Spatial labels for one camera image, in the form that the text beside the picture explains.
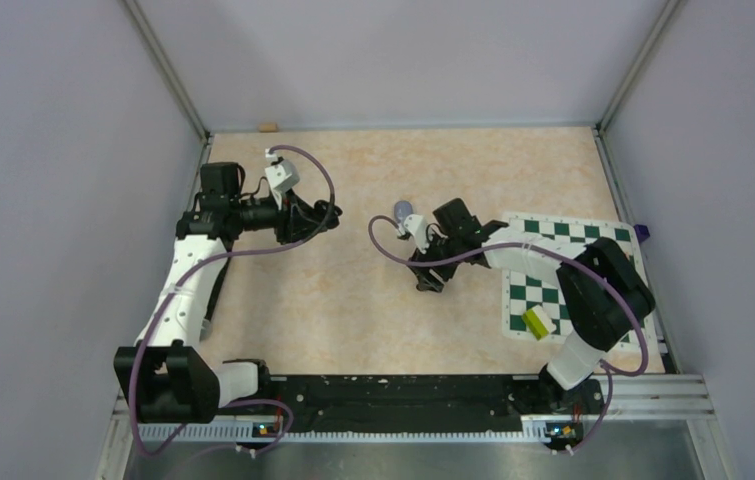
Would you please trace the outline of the purple grey earbud charging case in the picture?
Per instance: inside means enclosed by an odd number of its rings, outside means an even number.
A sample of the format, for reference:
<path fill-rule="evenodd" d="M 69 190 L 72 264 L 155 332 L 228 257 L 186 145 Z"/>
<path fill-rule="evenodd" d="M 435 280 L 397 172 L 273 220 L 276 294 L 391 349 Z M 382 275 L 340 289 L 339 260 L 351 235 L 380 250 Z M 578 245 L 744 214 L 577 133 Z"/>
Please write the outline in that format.
<path fill-rule="evenodd" d="M 414 207 L 409 201 L 401 200 L 393 206 L 393 216 L 398 224 L 402 224 L 408 216 L 414 213 Z"/>

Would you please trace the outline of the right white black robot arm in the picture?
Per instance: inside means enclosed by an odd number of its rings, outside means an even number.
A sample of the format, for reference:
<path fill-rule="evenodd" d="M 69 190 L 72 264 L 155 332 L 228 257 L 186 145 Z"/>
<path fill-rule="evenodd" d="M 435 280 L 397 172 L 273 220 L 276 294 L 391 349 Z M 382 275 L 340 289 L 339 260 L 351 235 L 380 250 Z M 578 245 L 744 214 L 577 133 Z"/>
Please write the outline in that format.
<path fill-rule="evenodd" d="M 500 220 L 481 223 L 464 201 L 455 198 L 433 212 L 436 223 L 403 202 L 394 207 L 400 238 L 412 239 L 407 265 L 420 291 L 440 292 L 463 264 L 523 274 L 554 288 L 565 303 L 571 332 L 542 368 L 542 404 L 565 412 L 580 397 L 579 384 L 599 366 L 626 335 L 637 338 L 640 362 L 631 370 L 646 372 L 649 350 L 644 320 L 656 302 L 636 266 L 612 238 L 588 244 L 554 240 Z"/>

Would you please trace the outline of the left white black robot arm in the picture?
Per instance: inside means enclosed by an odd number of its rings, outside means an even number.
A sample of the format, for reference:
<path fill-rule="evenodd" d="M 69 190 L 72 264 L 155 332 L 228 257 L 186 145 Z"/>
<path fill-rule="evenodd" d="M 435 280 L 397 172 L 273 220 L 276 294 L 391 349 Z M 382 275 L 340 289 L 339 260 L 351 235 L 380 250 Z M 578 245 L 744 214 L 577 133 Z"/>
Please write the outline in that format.
<path fill-rule="evenodd" d="M 294 165 L 274 157 L 261 197 L 243 191 L 235 162 L 200 170 L 200 190 L 178 220 L 174 255 L 156 309 L 132 346 L 118 348 L 114 370 L 140 423 L 208 423 L 237 401 L 250 413 L 272 404 L 273 386 L 261 360 L 231 360 L 214 369 L 198 352 L 213 316 L 234 243 L 245 232 L 270 230 L 282 251 L 334 229 L 342 209 L 335 197 L 309 204 L 294 191 Z"/>

